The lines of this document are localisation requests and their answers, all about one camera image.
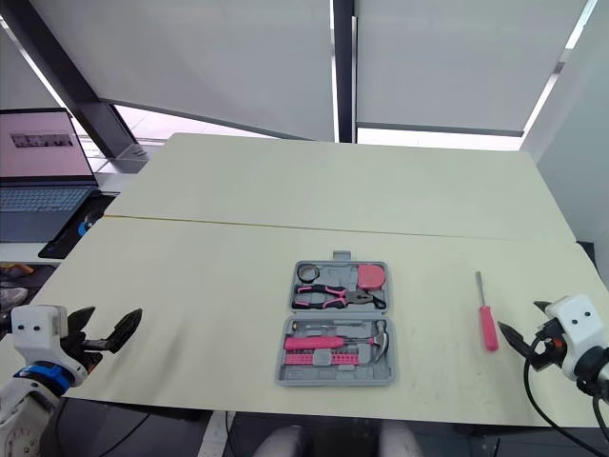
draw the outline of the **power cord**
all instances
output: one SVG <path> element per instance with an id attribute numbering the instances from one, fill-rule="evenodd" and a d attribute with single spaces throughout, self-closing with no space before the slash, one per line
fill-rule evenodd
<path id="1" fill-rule="evenodd" d="M 235 447 L 232 443 L 232 436 L 230 434 L 230 428 L 228 428 L 228 411 L 225 411 L 225 426 L 226 426 L 226 443 L 228 444 L 228 448 L 230 449 L 230 453 L 232 457 L 239 457 L 237 452 L 235 452 Z"/>
<path id="2" fill-rule="evenodd" d="M 53 428 L 53 434 L 55 436 L 55 443 L 57 444 L 57 451 L 60 457 L 64 457 L 66 454 L 64 452 L 64 448 L 61 444 L 61 441 L 59 439 L 59 422 L 60 419 L 62 418 L 62 415 L 64 414 L 64 411 L 66 410 L 66 405 L 68 404 L 69 398 L 65 397 L 64 401 L 62 403 L 62 405 L 59 407 L 59 411 L 57 411 L 57 419 L 55 420 L 55 426 Z M 150 414 L 146 414 L 144 416 L 144 418 L 138 422 L 135 427 L 133 427 L 131 429 L 131 431 L 125 435 L 123 438 L 121 438 L 119 441 L 117 441 L 114 445 L 112 445 L 112 447 L 109 447 L 108 449 L 106 449 L 104 452 L 102 452 L 101 454 L 99 454 L 98 457 L 105 457 L 108 454 L 110 454 L 114 449 L 116 449 L 118 446 L 120 446 L 121 444 L 123 444 L 127 438 L 129 436 L 131 436 L 133 433 L 135 433 L 135 431 L 150 417 Z"/>
<path id="3" fill-rule="evenodd" d="M 125 435 L 123 438 L 121 438 L 119 441 L 117 441 L 114 446 L 109 447 L 107 450 L 105 450 L 104 452 L 99 454 L 98 457 L 104 457 L 104 456 L 110 454 L 114 449 L 116 449 L 118 446 L 123 444 L 127 440 L 127 438 L 129 436 L 131 436 L 133 433 L 135 433 L 135 430 L 137 430 L 140 427 L 140 425 L 143 424 L 149 417 L 150 417 L 150 413 L 148 413 L 146 416 L 144 416 L 144 418 L 140 422 L 138 422 L 137 425 L 134 428 L 132 428 L 131 431 L 127 435 Z"/>
<path id="4" fill-rule="evenodd" d="M 609 442 L 609 430 L 607 430 L 607 425 L 605 425 L 605 421 L 602 418 L 602 415 L 600 414 L 599 400 L 600 396 L 595 395 L 592 399 L 592 409 L 594 410 L 594 415 L 597 418 L 597 422 L 599 423 L 600 431 L 602 431 L 602 434 L 605 436 L 605 440 Z"/>
<path id="5" fill-rule="evenodd" d="M 501 438 L 497 439 L 497 443 L 495 443 L 495 450 L 493 451 L 493 457 L 497 457 L 499 455 L 499 446 L 501 445 Z"/>
<path id="6" fill-rule="evenodd" d="M 543 412 L 543 410 L 540 408 L 540 406 L 535 401 L 535 398 L 533 398 L 533 394 L 531 393 L 531 386 L 529 384 L 529 371 L 531 368 L 531 359 L 533 358 L 533 354 L 535 353 L 535 349 L 539 343 L 540 343 L 540 338 L 536 337 L 535 340 L 533 340 L 533 343 L 531 344 L 531 346 L 529 347 L 529 353 L 526 356 L 526 360 L 524 361 L 524 370 L 522 371 L 522 380 L 524 382 L 524 390 L 526 391 L 526 396 L 528 397 L 529 402 L 531 402 L 531 405 L 533 406 L 535 411 L 538 413 L 538 415 L 541 416 L 541 418 L 545 422 L 547 422 L 551 428 L 553 428 L 555 431 L 560 433 L 562 436 L 568 438 L 569 440 L 574 442 L 576 445 L 583 447 L 588 452 L 591 452 L 592 454 L 597 455 L 598 457 L 609 457 L 609 456 L 607 456 L 607 454 L 600 452 L 596 448 L 590 446 L 588 443 L 582 441 L 577 436 L 572 435 L 567 430 L 565 430 L 564 428 L 557 425 L 552 419 L 550 419 L 545 414 L 545 412 Z"/>

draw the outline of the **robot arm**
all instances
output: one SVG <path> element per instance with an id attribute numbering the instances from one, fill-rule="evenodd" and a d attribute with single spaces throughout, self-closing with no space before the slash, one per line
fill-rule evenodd
<path id="1" fill-rule="evenodd" d="M 548 318 L 536 333 L 545 345 L 542 353 L 532 352 L 522 335 L 499 323 L 503 336 L 519 354 L 531 358 L 531 367 L 540 371 L 554 364 L 577 383 L 578 388 L 609 403 L 609 348 L 604 325 L 586 295 L 564 297 L 556 303 L 535 302 Z"/>
<path id="2" fill-rule="evenodd" d="M 99 351 L 117 352 L 142 318 L 136 309 L 108 338 L 87 340 L 82 330 L 94 311 L 84 308 L 68 317 L 63 307 L 27 305 L 0 315 L 0 340 L 12 333 L 27 364 L 0 389 L 0 456 L 37 455 L 60 397 L 87 379 L 102 360 Z"/>

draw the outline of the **pliers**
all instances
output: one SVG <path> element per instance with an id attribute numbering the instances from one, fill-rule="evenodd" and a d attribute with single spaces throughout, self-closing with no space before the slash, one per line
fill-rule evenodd
<path id="1" fill-rule="evenodd" d="M 308 303 L 298 300 L 296 295 L 301 293 L 324 293 L 333 295 L 334 298 L 319 303 Z M 312 286 L 296 286 L 294 288 L 294 309 L 326 309 L 326 308 L 345 308 L 349 304 L 363 305 L 373 303 L 375 308 L 385 309 L 387 304 L 380 298 L 369 293 L 360 292 L 357 290 L 347 290 L 338 286 L 326 286 L 324 284 L 314 284 Z"/>

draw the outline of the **pink screwdriver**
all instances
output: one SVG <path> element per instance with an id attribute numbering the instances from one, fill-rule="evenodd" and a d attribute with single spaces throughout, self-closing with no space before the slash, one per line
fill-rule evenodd
<path id="1" fill-rule="evenodd" d="M 484 346 L 486 350 L 492 352 L 499 349 L 499 340 L 497 339 L 497 330 L 495 329 L 495 320 L 491 313 L 491 307 L 486 305 L 486 297 L 484 296 L 484 285 L 482 284 L 482 273 L 476 271 L 476 282 L 480 290 L 482 306 L 480 307 L 480 323 L 482 326 L 482 336 L 484 338 Z"/>

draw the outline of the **gray pants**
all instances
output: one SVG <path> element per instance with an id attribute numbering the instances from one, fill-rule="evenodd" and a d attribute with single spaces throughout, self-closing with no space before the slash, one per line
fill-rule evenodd
<path id="1" fill-rule="evenodd" d="M 303 457 L 305 431 L 300 426 L 278 428 L 258 447 L 254 457 Z M 379 457 L 423 457 L 406 422 L 383 421 Z"/>

